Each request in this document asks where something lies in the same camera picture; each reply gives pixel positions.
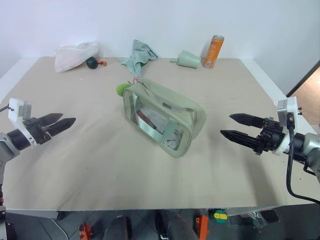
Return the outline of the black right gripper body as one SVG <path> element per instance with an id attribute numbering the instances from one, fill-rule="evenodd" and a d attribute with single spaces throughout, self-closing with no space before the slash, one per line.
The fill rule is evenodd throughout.
<path id="1" fill-rule="evenodd" d="M 256 137 L 257 143 L 252 148 L 257 155 L 261 155 L 263 151 L 277 149 L 285 136 L 280 123 L 270 118 L 254 116 L 251 125 L 261 129 L 260 134 Z"/>

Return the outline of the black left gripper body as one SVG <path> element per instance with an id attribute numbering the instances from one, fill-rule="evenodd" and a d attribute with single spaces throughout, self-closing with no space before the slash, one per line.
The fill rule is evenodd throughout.
<path id="1" fill-rule="evenodd" d="M 32 117 L 25 120 L 23 124 L 37 144 L 42 145 L 52 139 L 47 133 L 48 126 L 51 125 L 52 122 L 50 122 L 46 116 L 40 118 Z"/>

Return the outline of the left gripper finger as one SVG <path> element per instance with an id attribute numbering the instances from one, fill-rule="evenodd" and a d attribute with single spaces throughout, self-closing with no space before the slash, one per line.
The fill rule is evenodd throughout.
<path id="1" fill-rule="evenodd" d="M 69 129 L 75 123 L 75 121 L 76 121 L 75 117 L 64 118 L 50 125 L 47 128 L 47 132 L 51 137 L 56 136 L 62 133 L 63 131 Z"/>
<path id="2" fill-rule="evenodd" d="M 56 123 L 62 116 L 62 113 L 49 113 L 47 115 L 42 116 L 40 118 L 40 121 L 43 126 L 50 126 Z"/>

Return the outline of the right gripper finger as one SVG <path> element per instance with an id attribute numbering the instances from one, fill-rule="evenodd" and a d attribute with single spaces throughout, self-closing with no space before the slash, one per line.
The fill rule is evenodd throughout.
<path id="1" fill-rule="evenodd" d="M 246 113 L 235 113 L 231 114 L 229 117 L 239 124 L 255 128 L 263 128 L 265 120 L 264 118 Z"/>
<path id="2" fill-rule="evenodd" d="M 236 130 L 220 130 L 220 133 L 231 142 L 240 144 L 250 149 L 254 150 L 259 146 L 259 141 L 246 133 Z"/>

